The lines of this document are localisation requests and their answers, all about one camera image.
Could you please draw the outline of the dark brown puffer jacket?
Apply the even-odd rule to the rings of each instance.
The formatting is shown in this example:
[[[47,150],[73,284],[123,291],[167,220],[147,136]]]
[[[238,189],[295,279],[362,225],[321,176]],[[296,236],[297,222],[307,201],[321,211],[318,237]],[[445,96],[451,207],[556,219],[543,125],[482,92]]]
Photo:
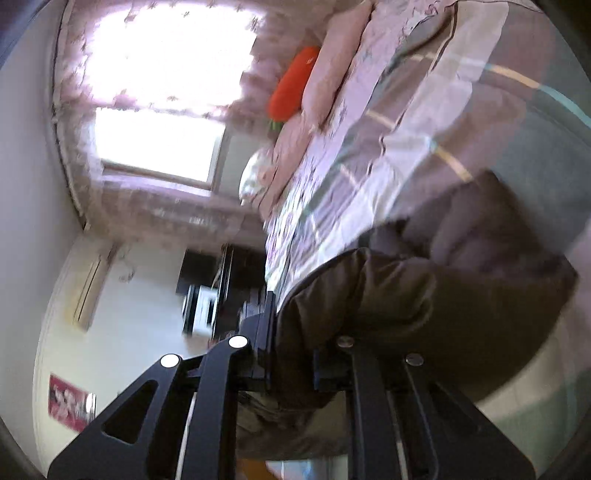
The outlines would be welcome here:
[[[238,400],[236,453],[300,460],[346,452],[345,399],[315,390],[315,352],[339,336],[420,354],[480,401],[546,341],[578,280],[491,172],[374,227],[290,291],[277,316],[276,391]]]

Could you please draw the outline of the white printer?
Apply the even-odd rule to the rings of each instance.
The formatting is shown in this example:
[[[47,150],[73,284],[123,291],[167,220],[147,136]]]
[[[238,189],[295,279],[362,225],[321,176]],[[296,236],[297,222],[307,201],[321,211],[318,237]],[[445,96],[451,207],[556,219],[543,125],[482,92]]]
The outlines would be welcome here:
[[[218,292],[207,286],[190,285],[184,297],[182,333],[186,336],[211,336]]]

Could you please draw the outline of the black computer monitor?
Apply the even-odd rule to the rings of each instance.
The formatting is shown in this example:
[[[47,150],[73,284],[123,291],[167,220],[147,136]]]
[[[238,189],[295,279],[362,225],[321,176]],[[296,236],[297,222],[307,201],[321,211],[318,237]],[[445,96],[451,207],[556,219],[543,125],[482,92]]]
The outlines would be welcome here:
[[[175,293],[185,296],[193,286],[211,287],[217,273],[216,256],[186,250],[180,267]]]

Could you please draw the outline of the dark wooden desk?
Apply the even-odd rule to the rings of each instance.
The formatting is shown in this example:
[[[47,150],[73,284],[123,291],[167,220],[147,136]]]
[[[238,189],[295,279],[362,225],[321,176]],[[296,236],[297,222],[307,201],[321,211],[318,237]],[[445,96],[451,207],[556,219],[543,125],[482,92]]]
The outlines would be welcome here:
[[[266,295],[266,254],[226,244],[213,281],[217,290],[212,323],[212,340],[222,340],[239,328],[249,310],[259,309]]]

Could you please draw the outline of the white air conditioner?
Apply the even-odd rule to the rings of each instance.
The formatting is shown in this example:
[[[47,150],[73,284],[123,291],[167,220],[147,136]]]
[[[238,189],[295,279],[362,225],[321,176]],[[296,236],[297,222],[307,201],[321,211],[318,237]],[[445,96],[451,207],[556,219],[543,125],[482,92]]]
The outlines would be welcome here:
[[[83,331],[88,331],[109,270],[106,256],[99,255],[90,265],[76,299],[72,321]]]

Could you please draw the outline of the left pink pillow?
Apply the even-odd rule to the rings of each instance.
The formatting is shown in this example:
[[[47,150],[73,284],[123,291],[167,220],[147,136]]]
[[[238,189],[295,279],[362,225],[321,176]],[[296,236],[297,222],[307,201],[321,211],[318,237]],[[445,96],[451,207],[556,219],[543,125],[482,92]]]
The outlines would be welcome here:
[[[270,155],[270,165],[259,173],[263,196],[257,204],[257,209],[264,221],[270,219],[283,190],[300,166],[314,132],[315,126],[308,122],[303,113],[295,114],[280,130]]]

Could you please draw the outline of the pink pillow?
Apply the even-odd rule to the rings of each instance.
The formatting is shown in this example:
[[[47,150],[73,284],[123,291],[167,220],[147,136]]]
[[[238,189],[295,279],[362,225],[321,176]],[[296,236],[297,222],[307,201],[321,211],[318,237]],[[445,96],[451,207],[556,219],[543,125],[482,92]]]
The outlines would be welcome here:
[[[259,173],[263,196],[257,204],[257,209],[264,221],[270,219],[283,190],[300,166],[314,132],[315,126],[308,122],[303,113],[295,114],[280,130],[270,155],[270,165]]]
[[[373,6],[372,1],[360,2],[355,8],[335,14],[329,22],[327,35],[301,99],[301,114],[311,131],[321,128],[328,119],[339,85],[360,46]]]

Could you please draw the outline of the striped patchwork duvet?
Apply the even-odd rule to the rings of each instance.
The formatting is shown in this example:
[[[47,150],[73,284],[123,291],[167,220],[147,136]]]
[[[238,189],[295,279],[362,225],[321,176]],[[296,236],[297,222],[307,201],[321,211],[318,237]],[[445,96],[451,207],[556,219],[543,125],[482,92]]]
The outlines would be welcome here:
[[[295,225],[276,288],[490,170],[565,252],[590,222],[590,80],[532,1],[451,1],[383,71]]]

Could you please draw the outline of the pink floral lace curtain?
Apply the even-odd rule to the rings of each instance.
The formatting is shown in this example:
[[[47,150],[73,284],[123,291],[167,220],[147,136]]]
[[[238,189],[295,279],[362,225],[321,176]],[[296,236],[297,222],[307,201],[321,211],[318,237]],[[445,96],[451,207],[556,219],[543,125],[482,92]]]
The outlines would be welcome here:
[[[53,122],[82,225],[115,239],[260,248],[259,216],[217,192],[266,13],[238,1],[70,1]]]

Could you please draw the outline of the orange carrot plush pillow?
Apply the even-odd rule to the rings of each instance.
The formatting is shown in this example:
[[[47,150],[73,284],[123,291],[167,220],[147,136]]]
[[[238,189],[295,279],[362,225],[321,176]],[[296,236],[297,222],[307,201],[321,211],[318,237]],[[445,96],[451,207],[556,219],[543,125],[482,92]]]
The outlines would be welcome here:
[[[314,69],[321,48],[304,47],[291,61],[267,104],[267,116],[273,122],[287,122],[301,111],[304,89]]]

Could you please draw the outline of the right pink pillow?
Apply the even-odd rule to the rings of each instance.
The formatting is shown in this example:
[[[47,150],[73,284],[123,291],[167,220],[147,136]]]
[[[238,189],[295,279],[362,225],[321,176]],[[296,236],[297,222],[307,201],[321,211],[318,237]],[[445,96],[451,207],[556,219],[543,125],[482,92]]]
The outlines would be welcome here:
[[[372,1],[360,2],[355,8],[335,14],[329,22],[327,35],[301,99],[301,114],[311,131],[321,128],[328,119],[339,85],[360,46],[373,6]]]

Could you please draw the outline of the pink cartoon bed sheet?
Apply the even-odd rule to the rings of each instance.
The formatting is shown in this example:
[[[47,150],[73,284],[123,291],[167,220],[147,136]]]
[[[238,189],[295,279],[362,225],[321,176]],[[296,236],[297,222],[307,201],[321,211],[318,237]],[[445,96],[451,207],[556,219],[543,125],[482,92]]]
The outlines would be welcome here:
[[[372,1],[369,23],[335,95],[328,119],[315,130],[300,166],[273,208],[266,226],[266,281],[276,288],[297,220],[335,161],[349,127],[365,110],[394,54],[418,25],[442,13],[451,1]]]

